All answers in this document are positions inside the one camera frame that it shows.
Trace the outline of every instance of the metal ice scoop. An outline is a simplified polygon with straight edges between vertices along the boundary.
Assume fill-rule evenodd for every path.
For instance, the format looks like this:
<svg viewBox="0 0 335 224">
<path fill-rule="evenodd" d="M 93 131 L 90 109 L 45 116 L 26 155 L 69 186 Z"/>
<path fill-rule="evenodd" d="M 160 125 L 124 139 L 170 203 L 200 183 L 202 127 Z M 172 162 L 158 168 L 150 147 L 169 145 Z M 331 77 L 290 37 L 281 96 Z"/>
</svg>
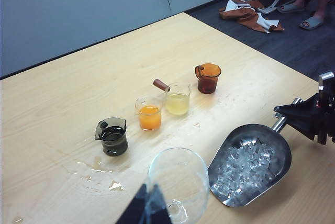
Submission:
<svg viewBox="0 0 335 224">
<path fill-rule="evenodd" d="M 292 104 L 302 102 L 296 98 Z M 209 187 L 223 204 L 245 206 L 278 183 L 291 166 L 291 150 L 280 135 L 286 117 L 272 128 L 249 124 L 233 130 L 209 168 Z"/>
</svg>

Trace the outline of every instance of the white cloth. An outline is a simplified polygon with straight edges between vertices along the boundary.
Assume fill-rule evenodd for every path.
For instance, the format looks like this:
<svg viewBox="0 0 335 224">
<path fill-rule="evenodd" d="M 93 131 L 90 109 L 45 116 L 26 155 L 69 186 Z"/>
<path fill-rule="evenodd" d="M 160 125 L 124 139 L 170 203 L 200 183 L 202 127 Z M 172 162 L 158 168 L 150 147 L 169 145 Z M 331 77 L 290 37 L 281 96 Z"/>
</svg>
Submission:
<svg viewBox="0 0 335 224">
<path fill-rule="evenodd" d="M 278 27 L 278 24 L 279 24 L 278 20 L 266 20 L 262 17 L 261 13 L 257 12 L 257 14 L 258 14 L 258 19 L 256 23 L 262 26 L 266 33 L 271 33 L 269 29 L 272 25 Z"/>
<path fill-rule="evenodd" d="M 250 6 L 249 3 L 235 3 L 232 0 L 229 0 L 226 6 L 226 11 L 231 11 L 231 10 L 236 10 L 239 8 L 250 8 L 252 10 L 255 10 L 254 8 L 252 8 Z M 270 27 L 272 25 L 278 27 L 279 24 L 279 20 L 266 20 L 262 17 L 262 14 L 257 12 L 258 14 L 258 19 L 257 19 L 257 24 L 262 26 L 262 28 L 265 30 L 266 33 L 271 33 L 271 31 L 269 31 Z"/>
</svg>

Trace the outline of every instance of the glass measuring cup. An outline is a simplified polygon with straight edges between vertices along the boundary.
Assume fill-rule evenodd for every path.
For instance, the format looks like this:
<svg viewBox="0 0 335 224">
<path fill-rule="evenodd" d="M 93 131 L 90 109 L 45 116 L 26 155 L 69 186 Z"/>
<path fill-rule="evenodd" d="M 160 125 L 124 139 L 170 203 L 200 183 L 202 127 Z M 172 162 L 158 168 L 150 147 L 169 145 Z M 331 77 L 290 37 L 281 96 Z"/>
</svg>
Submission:
<svg viewBox="0 0 335 224">
<path fill-rule="evenodd" d="M 194 71 L 198 78 L 198 90 L 205 94 L 213 93 L 221 74 L 221 68 L 212 63 L 205 63 L 196 66 Z"/>
<path fill-rule="evenodd" d="M 98 123 L 95 139 L 101 140 L 103 151 L 108 156 L 123 154 L 128 148 L 126 121 L 121 118 L 107 118 Z"/>
<path fill-rule="evenodd" d="M 140 127 L 152 131 L 161 126 L 162 100 L 154 96 L 145 96 L 136 100 L 135 114 L 139 115 Z"/>
<path fill-rule="evenodd" d="M 165 107 L 174 115 L 183 115 L 189 109 L 189 84 L 172 83 L 165 89 Z"/>
</svg>

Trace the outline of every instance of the stainless steel scoop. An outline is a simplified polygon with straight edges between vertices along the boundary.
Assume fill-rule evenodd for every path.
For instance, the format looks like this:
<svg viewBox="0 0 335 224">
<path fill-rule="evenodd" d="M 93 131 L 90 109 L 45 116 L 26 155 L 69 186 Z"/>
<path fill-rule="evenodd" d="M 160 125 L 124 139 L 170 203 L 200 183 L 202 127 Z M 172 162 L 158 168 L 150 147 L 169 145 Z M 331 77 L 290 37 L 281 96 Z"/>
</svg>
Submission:
<svg viewBox="0 0 335 224">
<path fill-rule="evenodd" d="M 302 102 L 302 100 L 296 98 L 292 104 L 300 102 Z M 280 135 L 280 131 L 284 128 L 285 122 L 286 117 L 280 117 L 272 128 L 258 124 L 244 125 L 236 128 L 228 135 L 208 168 L 209 187 L 219 201 L 229 207 L 245 206 L 265 193 L 285 176 L 291 166 L 292 160 L 291 150 L 286 140 Z M 274 151 L 272 161 L 276 162 L 275 166 L 277 168 L 276 171 L 272 171 L 274 176 L 271 179 L 265 183 L 262 182 L 263 185 L 261 188 L 257 185 L 253 186 L 253 184 L 250 184 L 248 187 L 244 186 L 244 189 L 248 188 L 248 190 L 238 191 L 239 195 L 236 193 L 227 194 L 227 188 L 222 189 L 222 187 L 217 186 L 217 182 L 219 177 L 222 177 L 222 174 L 225 172 L 222 172 L 222 167 L 226 167 L 229 162 L 227 160 L 229 148 L 239 149 L 246 145 L 245 140 L 271 148 Z M 238 181 L 229 181 L 229 183 L 235 183 L 236 185 Z"/>
</svg>

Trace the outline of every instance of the amber glass pitcher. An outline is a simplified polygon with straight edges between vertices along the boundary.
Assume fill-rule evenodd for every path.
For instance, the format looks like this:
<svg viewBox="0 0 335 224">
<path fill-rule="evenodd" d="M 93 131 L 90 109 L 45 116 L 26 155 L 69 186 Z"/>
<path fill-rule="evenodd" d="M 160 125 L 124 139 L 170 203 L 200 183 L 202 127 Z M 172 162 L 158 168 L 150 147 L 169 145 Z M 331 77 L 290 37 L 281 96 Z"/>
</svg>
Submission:
<svg viewBox="0 0 335 224">
<path fill-rule="evenodd" d="M 221 68 L 212 63 L 198 65 L 195 68 L 195 75 L 198 78 L 198 90 L 205 94 L 213 93 L 216 89 Z"/>
</svg>

